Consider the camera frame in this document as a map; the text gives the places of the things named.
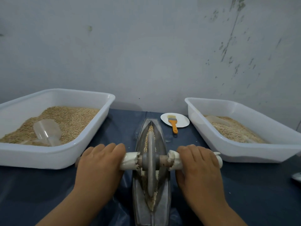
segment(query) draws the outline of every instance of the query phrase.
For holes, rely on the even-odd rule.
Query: grain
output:
[[[149,129],[148,129],[148,133],[149,132],[153,132],[153,126],[150,125]],[[146,134],[146,138],[145,138],[145,144],[144,144],[144,152],[148,151],[148,133]],[[144,191],[144,196],[145,196],[145,201],[149,207],[149,209],[151,211],[153,211],[155,203],[156,203],[156,197],[157,197],[157,193],[158,193],[158,176],[159,176],[159,171],[156,171],[156,182],[157,182],[157,186],[156,186],[156,191],[154,193],[154,195],[152,197],[149,196],[148,194],[148,177],[145,171],[141,170],[141,178],[142,178],[142,186],[143,186],[143,191]]]
[[[229,140],[233,140],[240,143],[249,143],[247,139],[253,140],[256,143],[266,143],[254,132],[240,124],[238,121],[231,119],[230,117],[218,117],[225,121],[228,121],[231,126],[220,124],[220,123],[211,123],[219,133]]]
[[[16,131],[6,134],[0,139],[0,142],[47,146],[37,141],[33,124],[43,119],[53,119],[62,131],[61,143],[66,144],[78,137],[98,112],[99,109],[93,108],[53,106],[44,110],[38,117],[26,120]]]

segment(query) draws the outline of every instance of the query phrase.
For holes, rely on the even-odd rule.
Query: table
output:
[[[110,109],[89,146],[124,143],[127,152],[135,150],[145,118],[159,120],[167,150],[180,145],[208,147],[192,124],[179,129],[177,137],[160,120],[161,113]],[[281,164],[227,163],[221,169],[228,204],[249,225],[300,225],[301,186],[290,179],[301,171],[301,158],[293,156]],[[35,225],[73,189],[76,169],[41,170],[0,167],[0,225]],[[132,171],[125,171],[112,200],[93,225],[135,225],[132,206]],[[171,172],[172,202],[170,225],[200,225],[187,206]]]

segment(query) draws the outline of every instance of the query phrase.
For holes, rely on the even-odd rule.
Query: white plastic tray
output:
[[[100,111],[73,141],[57,147],[0,143],[0,165],[62,169],[85,150],[107,117],[115,96],[108,93],[48,89],[0,104],[0,138],[18,129],[30,117],[52,106],[98,108]]]
[[[242,104],[186,98],[188,117],[213,151],[228,162],[283,162],[301,151],[301,133]],[[222,136],[203,115],[228,116],[270,144],[239,143]]]

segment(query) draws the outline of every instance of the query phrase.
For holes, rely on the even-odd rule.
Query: white paper plate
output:
[[[161,120],[165,124],[168,124],[169,126],[172,126],[171,123],[168,122],[167,116],[169,116],[169,115],[173,115],[173,116],[175,116],[177,118],[177,123],[176,123],[177,128],[186,127],[190,123],[190,120],[186,116],[184,116],[182,114],[178,114],[178,113],[164,113],[164,114],[161,115]]]

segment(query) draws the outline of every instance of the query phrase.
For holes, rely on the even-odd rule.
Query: manual grain roller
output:
[[[214,152],[220,168],[222,159]],[[183,168],[178,152],[167,154],[162,129],[157,119],[145,119],[135,152],[126,153],[121,170],[133,170],[135,223],[139,226],[167,226],[171,202],[171,170]]]

